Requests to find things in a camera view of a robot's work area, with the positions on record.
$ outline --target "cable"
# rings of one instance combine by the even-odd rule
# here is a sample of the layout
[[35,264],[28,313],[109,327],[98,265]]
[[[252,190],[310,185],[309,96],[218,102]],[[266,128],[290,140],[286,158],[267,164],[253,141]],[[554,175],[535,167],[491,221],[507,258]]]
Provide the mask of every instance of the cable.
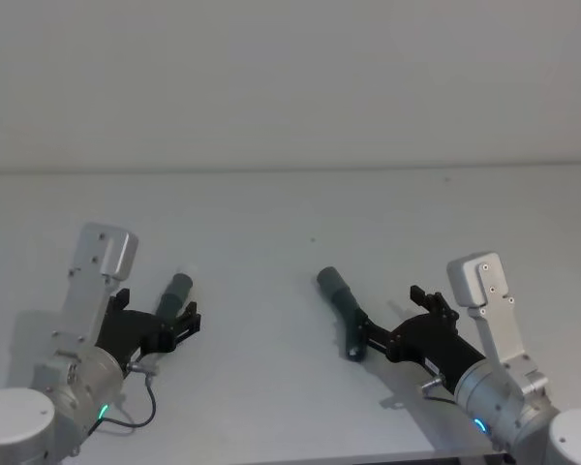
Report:
[[424,397],[424,399],[425,400],[434,400],[435,402],[443,402],[445,404],[458,405],[453,400],[451,400],[451,399],[445,399],[443,397],[430,397],[430,396],[427,396],[427,397]]
[[152,377],[146,376],[146,379],[144,380],[144,384],[146,385],[146,390],[148,392],[149,397],[151,398],[151,407],[152,407],[151,415],[146,421],[143,421],[141,423],[128,423],[125,421],[121,421],[119,419],[101,417],[101,418],[97,419],[97,421],[95,421],[95,423],[92,425],[92,427],[88,431],[88,436],[93,434],[95,432],[95,430],[99,427],[99,425],[103,422],[117,424],[119,426],[124,426],[125,428],[132,428],[132,429],[142,428],[142,427],[146,426],[147,424],[149,424],[153,420],[153,418],[155,417],[155,414],[157,414],[157,401],[155,400],[155,394],[153,393],[153,388],[151,387],[151,381],[152,381]]

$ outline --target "white table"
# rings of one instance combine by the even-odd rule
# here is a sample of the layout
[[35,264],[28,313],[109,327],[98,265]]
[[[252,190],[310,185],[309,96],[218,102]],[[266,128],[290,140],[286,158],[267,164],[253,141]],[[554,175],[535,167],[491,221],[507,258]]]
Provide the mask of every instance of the white table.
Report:
[[[378,354],[364,364],[341,357],[336,316],[314,283],[330,264],[370,316],[394,328],[414,310],[410,285],[450,297],[449,260],[500,252],[529,353],[557,405],[581,406],[581,166],[0,176],[0,387],[28,383],[90,220],[139,236],[133,308],[152,310],[180,268],[194,278],[202,331],[163,358],[151,425],[134,434],[104,426],[69,463],[488,451],[455,407],[419,398],[422,370]],[[465,313],[459,327],[477,345]],[[125,392],[124,409],[146,418],[138,375]]]

